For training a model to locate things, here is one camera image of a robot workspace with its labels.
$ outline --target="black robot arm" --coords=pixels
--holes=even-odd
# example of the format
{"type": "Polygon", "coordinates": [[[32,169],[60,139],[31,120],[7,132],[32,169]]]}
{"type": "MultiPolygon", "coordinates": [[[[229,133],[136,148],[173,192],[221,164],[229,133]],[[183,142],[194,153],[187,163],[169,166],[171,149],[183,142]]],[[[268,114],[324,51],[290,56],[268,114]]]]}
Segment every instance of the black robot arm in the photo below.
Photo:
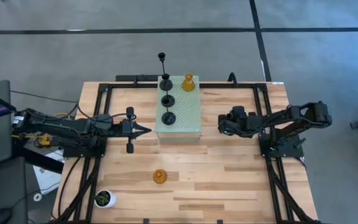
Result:
{"type": "Polygon", "coordinates": [[[108,114],[72,120],[26,109],[16,112],[12,127],[15,133],[42,132],[63,138],[65,141],[61,145],[68,149],[65,157],[98,157],[104,155],[107,138],[128,138],[127,152],[133,153],[132,140],[151,131],[134,121],[133,108],[127,108],[126,115],[126,119],[114,124],[113,117],[108,114]]]}
{"type": "Polygon", "coordinates": [[[302,106],[288,105],[285,110],[265,116],[257,116],[255,112],[250,112],[247,116],[243,106],[235,106],[229,114],[218,116],[218,129],[223,134],[252,138],[264,128],[291,121],[292,124],[274,133],[273,141],[283,136],[294,136],[310,128],[326,128],[332,124],[327,105],[320,101],[302,106]]]}

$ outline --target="white plant pot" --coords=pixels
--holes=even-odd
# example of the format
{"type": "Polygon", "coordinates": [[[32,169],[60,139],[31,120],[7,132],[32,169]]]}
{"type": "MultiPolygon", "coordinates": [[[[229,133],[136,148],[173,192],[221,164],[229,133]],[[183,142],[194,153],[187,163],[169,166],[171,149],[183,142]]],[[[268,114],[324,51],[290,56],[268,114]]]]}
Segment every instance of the white plant pot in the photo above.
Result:
{"type": "Polygon", "coordinates": [[[100,206],[100,205],[98,205],[97,203],[96,203],[96,201],[94,201],[94,204],[97,206],[97,207],[99,207],[99,208],[111,208],[111,207],[113,207],[114,206],[114,204],[116,203],[116,201],[117,201],[117,196],[114,194],[114,193],[112,193],[111,191],[109,191],[109,190],[100,190],[100,191],[98,191],[97,193],[96,193],[96,195],[98,195],[100,192],[102,192],[102,191],[105,191],[105,192],[107,192],[107,194],[109,194],[109,196],[110,196],[110,201],[109,201],[109,203],[107,204],[107,205],[105,205],[105,206],[100,206]]]}

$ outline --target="small potted plant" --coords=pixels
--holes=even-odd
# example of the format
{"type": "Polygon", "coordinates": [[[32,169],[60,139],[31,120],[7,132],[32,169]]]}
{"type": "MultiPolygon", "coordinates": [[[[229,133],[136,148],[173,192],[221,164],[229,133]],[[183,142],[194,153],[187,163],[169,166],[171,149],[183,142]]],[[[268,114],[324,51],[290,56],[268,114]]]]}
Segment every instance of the small potted plant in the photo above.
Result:
{"type": "Polygon", "coordinates": [[[109,190],[100,190],[94,196],[94,204],[99,208],[111,208],[117,200],[117,196],[109,190]]]}

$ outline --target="green plant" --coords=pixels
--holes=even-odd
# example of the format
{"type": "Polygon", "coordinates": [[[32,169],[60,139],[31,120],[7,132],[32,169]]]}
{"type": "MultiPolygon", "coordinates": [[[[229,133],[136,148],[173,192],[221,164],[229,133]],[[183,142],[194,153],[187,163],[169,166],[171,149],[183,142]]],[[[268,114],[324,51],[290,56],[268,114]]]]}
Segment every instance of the green plant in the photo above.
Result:
{"type": "Polygon", "coordinates": [[[107,194],[107,192],[101,191],[97,195],[94,196],[94,199],[96,200],[96,203],[100,206],[105,206],[109,203],[110,196],[107,194]]]}

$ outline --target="orange pawn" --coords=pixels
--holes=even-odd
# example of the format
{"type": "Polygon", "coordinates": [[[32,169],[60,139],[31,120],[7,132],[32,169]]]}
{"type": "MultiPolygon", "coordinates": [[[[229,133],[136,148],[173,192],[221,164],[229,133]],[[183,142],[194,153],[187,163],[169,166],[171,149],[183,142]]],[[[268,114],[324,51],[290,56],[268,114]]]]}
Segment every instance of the orange pawn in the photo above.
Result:
{"type": "Polygon", "coordinates": [[[167,172],[165,172],[164,170],[154,171],[153,180],[158,184],[164,183],[165,181],[167,181],[167,172]]]}
{"type": "Polygon", "coordinates": [[[185,91],[193,91],[196,87],[196,84],[193,81],[193,75],[191,73],[187,73],[185,75],[185,81],[181,84],[181,88],[185,91]]]}

